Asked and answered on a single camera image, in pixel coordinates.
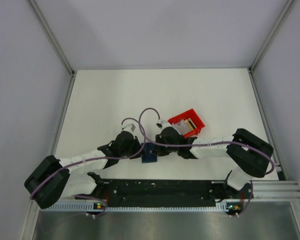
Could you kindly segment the red plastic bin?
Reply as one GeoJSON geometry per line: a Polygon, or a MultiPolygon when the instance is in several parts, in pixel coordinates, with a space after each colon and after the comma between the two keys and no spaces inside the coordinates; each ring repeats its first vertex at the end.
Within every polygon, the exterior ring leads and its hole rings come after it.
{"type": "Polygon", "coordinates": [[[193,108],[170,118],[168,122],[185,138],[197,136],[205,127],[193,108]]]}

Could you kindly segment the blue leather card holder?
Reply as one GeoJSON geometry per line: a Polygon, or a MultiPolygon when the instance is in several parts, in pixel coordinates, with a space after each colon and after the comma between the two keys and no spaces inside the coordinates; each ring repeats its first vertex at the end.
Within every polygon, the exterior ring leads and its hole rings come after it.
{"type": "Polygon", "coordinates": [[[158,161],[158,157],[153,154],[153,150],[155,149],[155,145],[151,142],[146,142],[144,145],[145,154],[141,157],[141,162],[143,164],[156,163],[158,161]]]}

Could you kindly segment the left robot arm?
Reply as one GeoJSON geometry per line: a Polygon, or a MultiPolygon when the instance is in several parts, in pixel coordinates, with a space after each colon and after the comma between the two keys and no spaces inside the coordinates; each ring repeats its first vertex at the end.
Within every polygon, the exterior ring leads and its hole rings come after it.
{"type": "Polygon", "coordinates": [[[143,156],[143,147],[137,136],[123,130],[115,140],[88,153],[69,158],[45,157],[25,180],[24,187],[41,209],[69,197],[106,199],[105,183],[98,172],[119,160],[143,156]]]}

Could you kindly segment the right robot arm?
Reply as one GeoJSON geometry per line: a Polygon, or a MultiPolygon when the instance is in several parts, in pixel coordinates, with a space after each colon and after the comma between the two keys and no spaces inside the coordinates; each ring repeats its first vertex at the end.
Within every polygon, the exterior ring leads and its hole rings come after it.
{"type": "Polygon", "coordinates": [[[227,175],[223,185],[223,192],[229,198],[239,195],[252,179],[261,179],[275,170],[274,148],[244,128],[238,128],[230,137],[186,138],[169,126],[155,136],[154,145],[152,153],[158,157],[175,152],[183,159],[232,159],[236,167],[227,175]]]}

